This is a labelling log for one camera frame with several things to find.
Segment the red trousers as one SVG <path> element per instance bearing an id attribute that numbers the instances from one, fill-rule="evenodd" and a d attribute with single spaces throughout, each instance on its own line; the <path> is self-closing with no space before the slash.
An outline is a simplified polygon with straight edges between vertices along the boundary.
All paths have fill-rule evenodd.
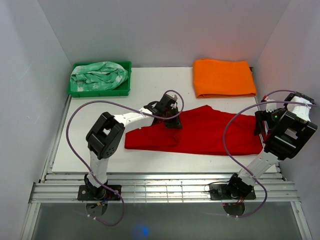
<path id="1" fill-rule="evenodd" d="M 180 114 L 182 129 L 166 128 L 164 122 L 127 132 L 128 150 L 162 151 L 198 155 L 257 155 L 262 150 L 254 135 L 256 118 L 214 110 L 209 105 Z"/>

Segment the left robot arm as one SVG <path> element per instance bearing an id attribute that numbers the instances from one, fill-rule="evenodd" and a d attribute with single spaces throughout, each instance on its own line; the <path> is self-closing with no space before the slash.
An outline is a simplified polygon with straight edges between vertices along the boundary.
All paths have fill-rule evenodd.
<path id="1" fill-rule="evenodd" d="M 90 173 L 84 177 L 88 193 L 100 200 L 106 195 L 109 158 L 116 152 L 123 135 L 132 130 L 164 122 L 166 128 L 181 129 L 177 96 L 163 94 L 159 101 L 153 101 L 137 112 L 112 115 L 102 113 L 86 136 L 90 153 Z"/>

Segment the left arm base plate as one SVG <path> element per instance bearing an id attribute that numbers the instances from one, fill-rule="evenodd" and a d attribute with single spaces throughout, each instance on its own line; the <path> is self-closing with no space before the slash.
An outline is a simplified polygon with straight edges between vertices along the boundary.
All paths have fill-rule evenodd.
<path id="1" fill-rule="evenodd" d="M 81 185 L 78 189 L 77 200 L 78 201 L 118 201 L 120 197 L 117 194 L 121 194 L 121 185 L 107 185 L 107 190 L 104 187 L 89 187 L 87 185 Z"/>

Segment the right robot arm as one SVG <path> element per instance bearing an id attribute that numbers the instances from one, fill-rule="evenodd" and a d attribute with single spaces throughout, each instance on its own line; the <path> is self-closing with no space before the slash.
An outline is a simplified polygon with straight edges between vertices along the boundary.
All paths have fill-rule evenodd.
<path id="1" fill-rule="evenodd" d="M 265 95 L 260 105 L 265 110 L 255 112 L 254 135 L 265 134 L 263 149 L 248 165 L 234 173 L 225 187 L 232 199 L 245 199 L 253 192 L 258 179 L 272 166 L 294 158 L 318 129 L 309 117 L 315 100 L 297 91 L 289 91 L 278 108 L 278 101 Z"/>

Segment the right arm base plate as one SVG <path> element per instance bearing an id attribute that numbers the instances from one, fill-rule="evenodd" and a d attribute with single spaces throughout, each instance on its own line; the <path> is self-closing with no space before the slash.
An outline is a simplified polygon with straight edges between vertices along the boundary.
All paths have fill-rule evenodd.
<path id="1" fill-rule="evenodd" d="M 211 200 L 240 200 L 241 196 L 230 193 L 226 190 L 227 183 L 212 183 L 209 185 L 208 192 Z"/>

